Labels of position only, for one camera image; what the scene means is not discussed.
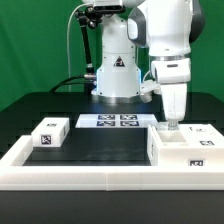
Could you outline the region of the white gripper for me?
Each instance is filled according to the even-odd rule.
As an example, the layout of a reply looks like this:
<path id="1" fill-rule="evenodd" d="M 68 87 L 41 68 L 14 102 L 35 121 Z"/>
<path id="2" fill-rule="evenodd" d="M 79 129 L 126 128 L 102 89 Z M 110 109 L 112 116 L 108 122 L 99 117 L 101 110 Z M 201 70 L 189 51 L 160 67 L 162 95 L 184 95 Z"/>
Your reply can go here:
<path id="1" fill-rule="evenodd" d="M 187 83 L 191 79 L 191 60 L 184 58 L 173 61 L 151 62 L 151 72 L 161 88 L 168 130 L 179 130 L 179 121 L 185 117 Z"/>

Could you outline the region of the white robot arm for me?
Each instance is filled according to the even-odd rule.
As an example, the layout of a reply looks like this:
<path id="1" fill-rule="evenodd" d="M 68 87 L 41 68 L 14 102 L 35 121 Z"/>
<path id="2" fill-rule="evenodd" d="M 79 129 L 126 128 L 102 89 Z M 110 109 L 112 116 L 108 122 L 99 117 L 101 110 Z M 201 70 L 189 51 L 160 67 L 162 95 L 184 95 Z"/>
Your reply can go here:
<path id="1" fill-rule="evenodd" d="M 103 62 L 92 96 L 101 102 L 151 100 L 150 87 L 133 60 L 137 47 L 149 49 L 150 73 L 162 93 L 165 119 L 172 127 L 186 112 L 191 78 L 190 43 L 203 28 L 198 0 L 82 0 L 102 17 Z"/>

